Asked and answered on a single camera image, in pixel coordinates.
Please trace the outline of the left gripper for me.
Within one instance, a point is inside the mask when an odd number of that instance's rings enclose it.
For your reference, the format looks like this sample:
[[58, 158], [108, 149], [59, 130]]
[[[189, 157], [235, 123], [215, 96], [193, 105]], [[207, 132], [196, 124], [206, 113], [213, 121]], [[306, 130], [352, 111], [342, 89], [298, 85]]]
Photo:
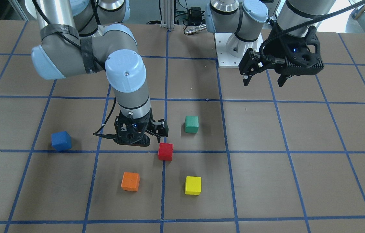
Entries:
[[[276, 65], [284, 63], [284, 59], [276, 58], [272, 55], [274, 40], [270, 41], [262, 49], [262, 52], [265, 55], [264, 57], [261, 56], [259, 51], [255, 51], [253, 49], [246, 50], [238, 66], [240, 74], [243, 75], [244, 86], [249, 85], [253, 75], [267, 69], [274, 70]], [[283, 87], [288, 78], [289, 75], [281, 74], [277, 80], [278, 86]]]

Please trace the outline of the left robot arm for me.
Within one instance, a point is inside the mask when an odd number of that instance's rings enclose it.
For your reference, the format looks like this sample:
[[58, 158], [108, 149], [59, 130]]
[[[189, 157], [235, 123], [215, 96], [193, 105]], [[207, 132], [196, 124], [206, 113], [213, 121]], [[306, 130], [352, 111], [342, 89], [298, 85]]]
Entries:
[[324, 69], [316, 36], [319, 22], [329, 13], [333, 0], [286, 0], [265, 41], [259, 44], [263, 25], [270, 17], [260, 0], [211, 0], [205, 22], [211, 33], [230, 33], [229, 52], [239, 57], [243, 84], [266, 70], [274, 70], [281, 87], [293, 76], [317, 75]]

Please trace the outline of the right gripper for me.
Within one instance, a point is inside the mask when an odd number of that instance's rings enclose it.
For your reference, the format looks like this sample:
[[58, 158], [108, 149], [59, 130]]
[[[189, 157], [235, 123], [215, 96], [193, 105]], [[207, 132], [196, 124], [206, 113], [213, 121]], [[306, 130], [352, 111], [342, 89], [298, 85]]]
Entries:
[[[125, 117], [133, 118], [132, 115], [129, 113], [128, 115], [124, 115]], [[149, 110], [146, 115], [141, 117], [145, 121], [147, 121], [147, 128], [145, 134], [150, 134], [157, 137], [158, 143], [166, 143], [169, 128], [165, 119], [161, 119], [159, 121], [155, 121], [152, 117], [152, 111]]]

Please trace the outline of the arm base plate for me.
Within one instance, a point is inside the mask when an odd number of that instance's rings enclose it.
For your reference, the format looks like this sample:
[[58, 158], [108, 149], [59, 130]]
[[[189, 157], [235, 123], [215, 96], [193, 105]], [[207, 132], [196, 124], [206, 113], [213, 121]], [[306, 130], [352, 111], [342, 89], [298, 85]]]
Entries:
[[246, 50], [252, 48], [259, 50], [263, 42], [262, 35], [254, 42], [244, 42], [239, 40], [234, 33], [215, 33], [215, 48], [220, 68], [238, 68]]

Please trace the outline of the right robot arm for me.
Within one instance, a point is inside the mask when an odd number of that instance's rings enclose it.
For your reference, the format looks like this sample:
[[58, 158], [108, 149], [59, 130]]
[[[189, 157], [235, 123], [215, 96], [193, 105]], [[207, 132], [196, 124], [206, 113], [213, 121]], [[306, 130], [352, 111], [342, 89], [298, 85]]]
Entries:
[[165, 119], [152, 115], [146, 68], [137, 41], [123, 25], [129, 18], [127, 0], [30, 0], [40, 27], [41, 44], [31, 58], [46, 80], [106, 72], [119, 105], [115, 134], [95, 136], [120, 145], [147, 147], [149, 135], [160, 142], [168, 136]]

